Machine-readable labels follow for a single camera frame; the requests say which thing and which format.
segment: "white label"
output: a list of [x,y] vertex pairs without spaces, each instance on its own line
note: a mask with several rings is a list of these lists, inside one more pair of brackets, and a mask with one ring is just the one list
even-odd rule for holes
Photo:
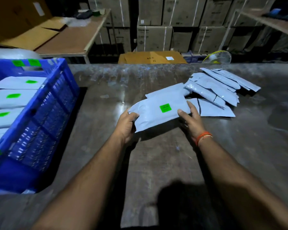
[[38,14],[40,16],[44,16],[45,15],[42,7],[40,6],[40,4],[38,2],[33,2],[33,5],[35,6],[35,9],[36,9],[36,11],[38,12]]

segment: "dark object on table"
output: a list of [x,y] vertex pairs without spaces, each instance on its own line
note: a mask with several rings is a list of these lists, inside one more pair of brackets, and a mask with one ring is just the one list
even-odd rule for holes
[[99,10],[88,10],[88,11],[85,11],[85,12],[82,12],[82,13],[78,13],[75,18],[76,19],[88,19],[89,17],[91,16],[100,16],[100,12]]
[[288,21],[288,1],[279,3],[278,6],[275,6],[269,13],[263,16]]

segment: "wooden table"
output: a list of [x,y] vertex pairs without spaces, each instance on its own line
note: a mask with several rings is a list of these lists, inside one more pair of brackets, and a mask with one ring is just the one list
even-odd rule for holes
[[[265,24],[265,25],[272,27],[276,30],[284,32],[285,34],[288,34],[288,21],[263,17],[262,15],[267,13],[267,11],[258,10],[258,9],[236,9],[234,14],[232,15],[229,26],[232,25],[232,22],[234,20],[236,13],[239,13],[240,15],[244,15],[246,17],[254,19],[259,23]],[[224,38],[223,38],[222,43],[219,47],[219,50],[222,50],[222,47],[224,46],[225,40],[229,34],[229,30],[230,30],[230,27],[227,28],[227,31],[224,35]]]
[[117,49],[113,17],[110,9],[99,17],[91,17],[91,22],[85,27],[66,27],[57,36],[50,39],[44,45],[35,50],[41,57],[77,57],[83,56],[87,64],[90,64],[88,52],[93,46],[95,38],[107,17],[110,15]]

